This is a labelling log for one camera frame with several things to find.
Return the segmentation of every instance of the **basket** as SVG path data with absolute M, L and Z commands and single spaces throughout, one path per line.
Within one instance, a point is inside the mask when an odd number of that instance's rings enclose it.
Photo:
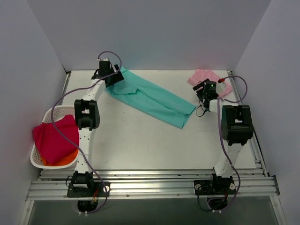
M 52 109 L 49 109 L 46 112 L 42 122 L 51 123 L 51 110 Z M 72 106 L 72 105 L 59 105 L 59 106 L 55 107 L 54 112 L 53 112 L 54 121 L 61 120 L 66 115 L 75 116 L 74 106 Z M 32 147 L 32 150 L 31 150 L 31 154 L 30 154 L 30 161 L 37 168 L 47 169 L 47 170 L 57 170 L 57 169 L 65 169 L 65 168 L 68 168 L 70 166 L 75 167 L 76 163 L 77 163 L 77 157 L 70 164 L 67 164 L 67 165 L 47 166 L 47 165 L 43 164 L 41 154 L 39 153 L 39 151 L 36 148 L 36 145 L 34 144 L 33 147 Z

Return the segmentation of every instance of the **orange cloth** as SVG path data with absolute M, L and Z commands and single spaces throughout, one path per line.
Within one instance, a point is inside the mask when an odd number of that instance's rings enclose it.
M 68 164 L 72 163 L 73 160 L 77 157 L 77 154 L 78 154 L 78 149 L 76 149 L 70 155 L 64 157 L 62 160 L 60 160 L 59 162 L 57 162 L 53 165 L 48 163 L 47 160 L 44 157 L 41 157 L 41 158 L 42 158 L 42 162 L 44 163 L 44 165 L 47 165 L 47 166 L 60 166 L 60 165 L 68 165 Z

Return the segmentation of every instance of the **cloth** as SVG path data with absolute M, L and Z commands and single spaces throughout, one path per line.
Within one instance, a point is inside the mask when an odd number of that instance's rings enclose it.
M 78 127 L 72 115 L 65 116 L 55 124 L 67 138 L 79 145 Z M 64 139 L 52 123 L 42 123 L 32 130 L 32 134 L 37 150 L 52 165 L 76 151 L 76 147 Z
M 210 81 L 218 82 L 221 77 L 216 75 L 211 70 L 204 70 L 204 69 L 197 69 L 195 73 L 187 80 L 189 84 L 191 84 L 193 87 L 196 86 L 200 81 L 204 81 L 205 79 L 209 79 Z M 226 81 L 224 82 L 226 87 L 222 88 L 222 91 L 218 93 L 218 85 L 217 85 L 217 93 L 222 98 L 225 95 L 228 95 L 233 88 L 230 86 L 229 83 Z
M 44 158 L 44 157 L 42 157 L 42 162 L 43 162 L 43 164 L 44 165 L 47 165 L 47 166 L 60 166 L 60 165 L 68 165 L 68 164 L 70 164 L 70 163 L 72 163 L 73 162 L 73 160 L 77 157 L 77 155 L 78 155 L 78 149 L 76 149 L 74 152 L 72 152 L 70 155 L 68 155 L 68 156 L 66 156 L 66 157 L 64 157 L 64 158 L 62 158 L 62 160 L 60 160 L 60 161 L 58 161 L 57 163 L 55 163 L 55 164 L 50 164 L 49 162 L 47 162 L 47 160 Z
M 117 100 L 161 121 L 183 128 L 195 106 L 177 95 L 121 68 L 124 80 L 106 91 Z

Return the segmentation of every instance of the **teal cloth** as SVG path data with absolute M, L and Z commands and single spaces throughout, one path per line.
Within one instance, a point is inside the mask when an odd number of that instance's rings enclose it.
M 125 68 L 121 72 L 124 80 L 106 88 L 108 94 L 159 120 L 184 127 L 195 109 L 193 104 Z

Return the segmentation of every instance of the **pink cloth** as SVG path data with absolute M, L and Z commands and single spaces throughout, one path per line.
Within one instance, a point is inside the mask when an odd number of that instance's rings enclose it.
M 218 80 L 221 79 L 221 77 L 216 75 L 211 70 L 197 69 L 195 73 L 187 80 L 187 82 L 194 87 L 199 83 L 199 81 L 204 81 L 207 78 L 210 81 L 215 82 L 218 82 Z M 224 97 L 233 90 L 229 83 L 227 83 L 226 81 L 224 83 L 226 84 L 226 88 L 221 93 L 218 93 L 220 97 Z
M 68 139 L 79 145 L 78 127 L 72 115 L 65 116 L 55 124 Z M 32 134 L 37 150 L 52 165 L 77 149 L 55 130 L 52 123 L 42 123 L 32 130 Z

